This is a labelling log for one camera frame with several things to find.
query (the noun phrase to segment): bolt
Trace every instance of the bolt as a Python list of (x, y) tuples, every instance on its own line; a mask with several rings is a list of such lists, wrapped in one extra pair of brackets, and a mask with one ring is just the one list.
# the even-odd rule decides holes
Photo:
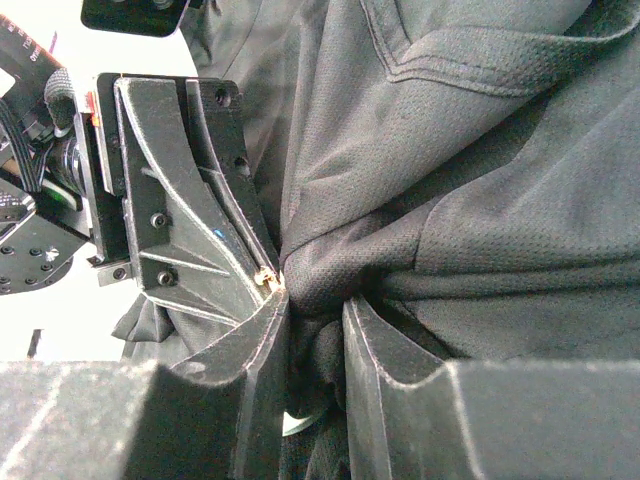
[(168, 287), (172, 285), (173, 281), (174, 281), (174, 278), (171, 272), (167, 272), (166, 270), (163, 270), (158, 274), (158, 284), (162, 285), (163, 287)]
[(113, 272), (114, 280), (124, 280), (126, 276), (127, 276), (127, 272), (125, 271), (124, 268), (117, 268)]
[(169, 223), (169, 219), (164, 213), (154, 213), (151, 216), (151, 225), (153, 228), (162, 228)]
[(231, 96), (224, 88), (219, 88), (216, 92), (216, 103), (224, 108), (231, 105)]

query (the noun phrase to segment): cable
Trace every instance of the cable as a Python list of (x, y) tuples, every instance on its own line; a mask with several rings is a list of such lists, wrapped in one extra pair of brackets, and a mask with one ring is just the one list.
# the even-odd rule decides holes
[(42, 181), (42, 188), (45, 191), (49, 190), (50, 192), (57, 194), (58, 201), (65, 202), (67, 207), (69, 207), (70, 209), (75, 210), (76, 212), (80, 211), (80, 203), (78, 203), (78, 200), (76, 200), (71, 193), (62, 188), (60, 185), (56, 185), (51, 180), (45, 178)]
[(22, 179), (24, 190), (27, 192), (38, 191), (39, 185), (31, 162), (29, 146), (20, 130), (18, 121), (3, 99), (0, 99), (0, 127), (9, 139), (13, 158), (20, 169), (20, 178)]
[(37, 180), (37, 191), (39, 192), (42, 187), (42, 180), (44, 179), (44, 172), (49, 159), (49, 154), (53, 149), (54, 142), (49, 143), (49, 146), (44, 150), (38, 150), (33, 157), (33, 164), (35, 167), (35, 175)]

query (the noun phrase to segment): stitched seam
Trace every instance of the stitched seam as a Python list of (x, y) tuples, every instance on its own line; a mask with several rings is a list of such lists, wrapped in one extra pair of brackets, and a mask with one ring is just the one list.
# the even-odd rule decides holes
[(224, 73), (222, 74), (222, 76), (220, 78), (222, 78), (222, 79), (226, 78), (227, 73), (229, 73), (229, 70), (231, 70), (231, 67), (233, 67), (233, 64), (236, 62), (236, 59), (240, 55), (240, 52), (242, 52), (242, 50), (244, 49), (244, 46), (247, 43), (247, 40), (249, 39), (249, 36), (251, 35), (251, 32), (253, 32), (253, 28), (256, 26), (256, 21), (258, 20), (258, 16), (260, 15), (260, 11), (262, 10), (262, 4), (263, 3), (264, 3), (263, 0), (260, 0), (260, 5), (256, 9), (256, 15), (255, 15), (255, 17), (253, 17), (253, 21), (251, 22), (251, 27), (249, 28), (249, 30), (247, 30), (247, 35), (242, 40), (242, 43), (239, 44), (240, 46), (238, 47), (238, 50), (236, 51), (236, 54), (233, 56), (233, 58), (229, 62), (229, 66), (227, 67), (227, 69), (224, 71)]
[[(433, 72), (433, 73), (439, 73), (442, 76), (451, 76), (454, 77), (455, 79), (458, 80), (462, 80), (462, 81), (466, 81), (467, 86), (481, 86), (484, 87), (483, 90), (490, 92), (492, 88), (496, 88), (496, 90), (494, 90), (494, 93), (498, 94), (500, 92), (504, 93), (504, 94), (515, 94), (515, 95), (522, 95), (522, 96), (526, 96), (529, 95), (535, 91), (538, 90), (544, 90), (546, 88), (548, 88), (549, 85), (544, 85), (544, 86), (540, 86), (540, 87), (533, 87), (530, 88), (528, 90), (519, 90), (516, 88), (509, 88), (509, 87), (499, 87), (496, 85), (493, 85), (491, 83), (485, 83), (482, 81), (478, 81), (478, 80), (470, 80), (467, 79), (463, 76), (459, 76), (459, 75), (455, 75), (455, 74), (450, 74), (450, 73), (443, 73), (440, 72), (438, 70), (435, 70), (433, 67), (429, 67), (428, 65), (422, 66), (422, 67), (414, 67), (414, 68), (410, 68), (410, 69), (406, 69), (406, 68), (401, 68), (405, 65), (410, 64), (411, 62), (414, 62), (415, 60), (419, 60), (419, 59), (429, 59), (429, 58), (438, 58), (440, 60), (444, 60), (447, 61), (453, 65), (458, 65), (458, 66), (471, 66), (471, 67), (476, 67), (479, 68), (481, 70), (485, 70), (485, 71), (494, 71), (494, 72), (498, 72), (498, 73), (508, 73), (506, 71), (501, 71), (495, 67), (484, 67), (484, 66), (476, 66), (476, 65), (472, 65), (472, 64), (466, 64), (464, 62), (460, 62), (458, 60), (454, 60), (451, 58), (446, 58), (446, 57), (439, 57), (436, 55), (421, 55), (418, 57), (413, 57), (405, 62), (398, 62), (396, 57), (395, 57), (395, 53), (393, 52), (393, 50), (389, 47), (389, 44), (387, 42), (387, 38), (386, 35), (381, 31), (380, 27), (378, 26), (378, 22), (377, 22), (377, 11), (376, 11), (376, 6), (375, 5), (369, 5), (366, 3), (366, 0), (361, 0), (360, 1), (361, 7), (364, 10), (365, 13), (365, 17), (367, 19), (367, 23), (369, 25), (369, 30), (372, 34), (373, 37), (373, 43), (374, 43), (374, 47), (376, 49), (376, 52), (378, 53), (378, 57), (382, 60), (383, 66), (385, 67), (385, 70), (387, 70), (388, 72), (388, 76), (390, 77), (399, 77), (402, 74), (406, 74), (406, 73), (420, 73), (420, 72)], [(596, 25), (601, 24), (603, 21), (603, 18), (600, 18), (598, 20), (598, 22), (596, 22)], [(601, 39), (594, 39), (594, 37), (563, 37), (563, 36), (554, 36), (554, 35), (536, 35), (536, 34), (530, 34), (530, 35), (526, 35), (523, 34), (523, 38), (527, 38), (527, 36), (532, 39), (532, 40), (565, 40), (563, 43), (565, 43), (565, 45), (585, 45), (585, 46), (604, 46), (607, 45), (608, 43), (611, 43), (614, 40), (617, 40), (619, 38), (622, 38), (623, 36), (625, 36), (626, 34), (628, 34), (629, 32), (633, 31), (637, 26), (638, 26), (638, 22), (640, 21), (640, 9), (637, 9), (635, 11), (635, 15), (633, 15), (630, 19), (629, 19), (629, 23), (628, 25), (621, 29), (619, 32), (607, 36), (607, 37), (602, 37)], [(389, 58), (391, 58), (391, 60), (393, 60), (393, 65), (390, 64), (389, 62)], [(392, 81), (400, 81), (402, 80), (402, 78), (399, 79), (390, 79)], [(435, 78), (428, 78), (427, 80), (434, 80), (434, 81), (442, 81), (442, 79), (435, 79)], [(453, 81), (450, 81), (451, 84), (453, 84), (454, 86), (461, 86), (458, 85), (457, 83), (454, 83)]]

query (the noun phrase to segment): black cloth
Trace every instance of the black cloth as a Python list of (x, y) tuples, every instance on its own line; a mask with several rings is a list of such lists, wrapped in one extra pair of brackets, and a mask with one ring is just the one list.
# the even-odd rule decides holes
[(282, 439), (280, 480), (348, 480), (347, 418), (334, 406), (312, 426)]
[(292, 414), (344, 406), (341, 310), (357, 292), (446, 356), (640, 356), (639, 11), (219, 0), (191, 12), (199, 74), (244, 95), (291, 295)]

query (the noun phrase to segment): gray fabric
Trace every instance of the gray fabric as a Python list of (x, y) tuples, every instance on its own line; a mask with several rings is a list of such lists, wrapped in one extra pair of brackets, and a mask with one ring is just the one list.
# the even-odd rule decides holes
[(640, 88), (587, 101), (613, 88), (624, 95), (619, 86), (558, 92), (508, 165), (438, 202), (416, 270), (522, 272), (639, 255)]
[(438, 338), (471, 357), (640, 357), (637, 285), (404, 305)]

